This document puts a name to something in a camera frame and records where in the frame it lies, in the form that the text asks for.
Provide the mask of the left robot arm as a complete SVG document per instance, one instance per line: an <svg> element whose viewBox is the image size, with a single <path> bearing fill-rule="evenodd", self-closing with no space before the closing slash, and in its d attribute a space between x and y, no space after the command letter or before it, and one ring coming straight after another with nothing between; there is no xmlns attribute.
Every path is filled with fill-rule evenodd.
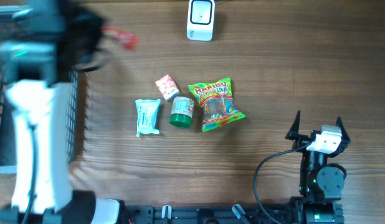
<svg viewBox="0 0 385 224"><path fill-rule="evenodd" d="M73 1L0 6L28 32L0 42L16 149L16 185L2 223L120 223L123 202L75 190L69 181L70 74L89 63L103 18Z"/></svg>

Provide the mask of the small red white box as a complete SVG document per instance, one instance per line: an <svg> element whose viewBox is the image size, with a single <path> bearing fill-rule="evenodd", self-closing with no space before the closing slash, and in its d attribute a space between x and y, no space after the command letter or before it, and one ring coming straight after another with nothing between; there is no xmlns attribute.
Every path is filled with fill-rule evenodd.
<svg viewBox="0 0 385 224"><path fill-rule="evenodd" d="M169 75L165 75L159 80L156 80L155 84L166 101L173 99L179 94L179 89L175 81Z"/></svg>

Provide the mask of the red stick sachet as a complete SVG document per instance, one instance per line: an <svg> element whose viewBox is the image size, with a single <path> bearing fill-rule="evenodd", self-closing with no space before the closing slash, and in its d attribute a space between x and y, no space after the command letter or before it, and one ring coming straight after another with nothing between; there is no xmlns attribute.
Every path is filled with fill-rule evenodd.
<svg viewBox="0 0 385 224"><path fill-rule="evenodd" d="M106 38L120 44L126 50L135 50L138 45L137 35L113 27L104 27L102 31Z"/></svg>

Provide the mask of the green lid jar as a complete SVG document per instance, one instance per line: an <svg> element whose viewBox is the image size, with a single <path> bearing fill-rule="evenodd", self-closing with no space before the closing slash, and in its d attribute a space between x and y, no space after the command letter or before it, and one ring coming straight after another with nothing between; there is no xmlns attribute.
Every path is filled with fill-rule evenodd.
<svg viewBox="0 0 385 224"><path fill-rule="evenodd" d="M193 118L194 102L192 99L177 96L173 100L170 123L178 128L189 128Z"/></svg>

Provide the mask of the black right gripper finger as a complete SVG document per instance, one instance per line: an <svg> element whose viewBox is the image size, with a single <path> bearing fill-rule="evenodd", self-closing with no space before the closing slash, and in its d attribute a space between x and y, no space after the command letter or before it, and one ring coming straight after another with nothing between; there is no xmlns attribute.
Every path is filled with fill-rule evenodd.
<svg viewBox="0 0 385 224"><path fill-rule="evenodd" d="M337 117L336 119L336 126L341 129L341 143L340 146L348 146L351 143L351 139L348 136L348 133L346 132L341 117Z"/></svg>
<svg viewBox="0 0 385 224"><path fill-rule="evenodd" d="M294 122L291 128L289 129L287 135L285 136L285 139L292 140L292 141L295 141L295 140L310 141L311 140L311 137L299 133L300 116L301 116L301 111L298 110L295 116Z"/></svg>

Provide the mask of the teal white tissue pack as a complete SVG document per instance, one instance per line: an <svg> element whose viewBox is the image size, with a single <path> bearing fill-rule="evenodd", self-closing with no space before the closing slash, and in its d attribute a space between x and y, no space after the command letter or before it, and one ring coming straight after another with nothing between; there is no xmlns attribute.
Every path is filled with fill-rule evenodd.
<svg viewBox="0 0 385 224"><path fill-rule="evenodd" d="M136 137L142 134L159 134L156 129L156 120L158 117L159 106L161 100L136 100L137 122L136 122Z"/></svg>

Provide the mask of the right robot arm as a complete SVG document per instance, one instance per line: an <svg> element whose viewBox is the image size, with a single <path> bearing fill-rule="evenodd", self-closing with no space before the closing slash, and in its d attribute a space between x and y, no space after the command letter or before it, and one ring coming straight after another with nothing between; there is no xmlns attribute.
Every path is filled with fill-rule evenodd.
<svg viewBox="0 0 385 224"><path fill-rule="evenodd" d="M345 185L346 169L329 158L341 154L351 143L341 118L336 124L323 125L309 135L299 133L300 115L285 136L294 141L293 148L302 153L299 197L291 197L286 214L287 223L343 224L343 209L337 201Z"/></svg>

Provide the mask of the Haribo gummy bag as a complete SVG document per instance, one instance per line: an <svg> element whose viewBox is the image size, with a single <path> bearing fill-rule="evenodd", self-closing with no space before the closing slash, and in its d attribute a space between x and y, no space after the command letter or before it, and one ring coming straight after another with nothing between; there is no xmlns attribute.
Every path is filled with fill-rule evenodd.
<svg viewBox="0 0 385 224"><path fill-rule="evenodd" d="M245 118L245 114L234 104L229 77L213 83L197 83L188 87L202 109L203 132Z"/></svg>

